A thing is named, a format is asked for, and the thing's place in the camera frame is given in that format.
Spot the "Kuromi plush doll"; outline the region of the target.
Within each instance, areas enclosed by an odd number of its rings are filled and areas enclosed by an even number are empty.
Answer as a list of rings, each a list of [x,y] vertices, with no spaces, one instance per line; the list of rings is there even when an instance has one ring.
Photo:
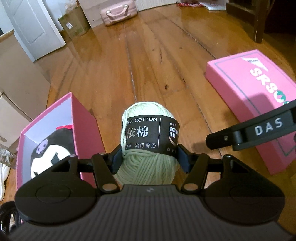
[[[31,154],[31,178],[69,155],[75,155],[73,125],[59,126]]]

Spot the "red snack wrapper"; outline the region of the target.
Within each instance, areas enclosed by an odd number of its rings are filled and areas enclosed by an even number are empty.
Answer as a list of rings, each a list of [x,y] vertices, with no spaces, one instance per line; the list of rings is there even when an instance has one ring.
[[[189,7],[189,8],[200,8],[204,5],[198,1],[178,1],[176,5],[180,8]]]

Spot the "green yarn ball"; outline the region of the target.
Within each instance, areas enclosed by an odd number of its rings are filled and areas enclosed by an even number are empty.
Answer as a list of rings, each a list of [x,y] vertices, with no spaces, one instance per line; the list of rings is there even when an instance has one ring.
[[[157,102],[131,105],[122,115],[120,185],[169,185],[179,169],[176,158],[180,125]]]

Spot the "pink SRSOO box lid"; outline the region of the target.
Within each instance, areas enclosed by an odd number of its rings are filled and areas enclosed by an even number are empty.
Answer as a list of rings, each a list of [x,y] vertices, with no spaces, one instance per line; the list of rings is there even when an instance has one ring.
[[[240,123],[295,100],[295,82],[258,50],[209,61],[205,76]],[[254,146],[270,174],[295,160],[294,136]]]

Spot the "pink open box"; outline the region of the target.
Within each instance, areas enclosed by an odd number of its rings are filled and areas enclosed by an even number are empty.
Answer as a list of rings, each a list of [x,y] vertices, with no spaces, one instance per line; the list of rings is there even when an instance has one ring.
[[[69,155],[90,159],[104,151],[95,117],[69,92],[22,130],[16,186],[21,187]]]

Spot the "white paper on floor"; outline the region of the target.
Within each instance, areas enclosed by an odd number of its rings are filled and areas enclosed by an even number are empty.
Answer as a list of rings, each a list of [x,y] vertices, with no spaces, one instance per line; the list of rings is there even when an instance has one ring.
[[[226,11],[226,6],[216,3],[201,3],[209,11]]]

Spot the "white clog shoe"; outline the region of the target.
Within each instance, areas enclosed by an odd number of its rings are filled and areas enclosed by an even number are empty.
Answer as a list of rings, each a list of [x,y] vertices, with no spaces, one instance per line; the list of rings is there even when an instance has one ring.
[[[1,148],[1,164],[0,164],[0,200],[4,199],[5,194],[5,181],[8,178],[10,167],[11,167],[11,160],[13,160],[13,156],[11,153]]]

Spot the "beige drawer cabinet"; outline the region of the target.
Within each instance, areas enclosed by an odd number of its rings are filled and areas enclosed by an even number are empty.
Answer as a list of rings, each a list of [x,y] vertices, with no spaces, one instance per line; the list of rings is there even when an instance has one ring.
[[[21,131],[47,105],[50,84],[11,30],[1,35],[1,146],[16,144]]]

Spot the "dark wooden chair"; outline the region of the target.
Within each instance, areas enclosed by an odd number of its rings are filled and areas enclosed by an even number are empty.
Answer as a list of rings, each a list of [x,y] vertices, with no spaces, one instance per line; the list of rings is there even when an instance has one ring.
[[[226,13],[253,26],[252,39],[280,34],[295,40],[295,1],[228,1]]]

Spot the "white door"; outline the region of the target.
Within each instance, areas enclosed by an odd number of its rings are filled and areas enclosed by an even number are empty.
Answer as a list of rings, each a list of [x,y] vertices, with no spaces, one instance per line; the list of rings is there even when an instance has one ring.
[[[33,61],[66,45],[42,1],[1,1]]]

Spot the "cardboard box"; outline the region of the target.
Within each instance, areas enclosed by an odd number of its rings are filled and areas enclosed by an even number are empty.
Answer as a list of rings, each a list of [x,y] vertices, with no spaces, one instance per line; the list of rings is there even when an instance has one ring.
[[[88,20],[80,6],[58,18],[58,21],[71,40],[84,35],[90,29]]]

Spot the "pink small suitcase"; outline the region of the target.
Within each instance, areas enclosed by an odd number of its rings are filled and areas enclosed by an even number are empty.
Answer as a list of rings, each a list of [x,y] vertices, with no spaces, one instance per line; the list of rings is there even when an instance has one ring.
[[[106,26],[135,17],[138,13],[135,1],[106,1],[100,5],[100,15]]]

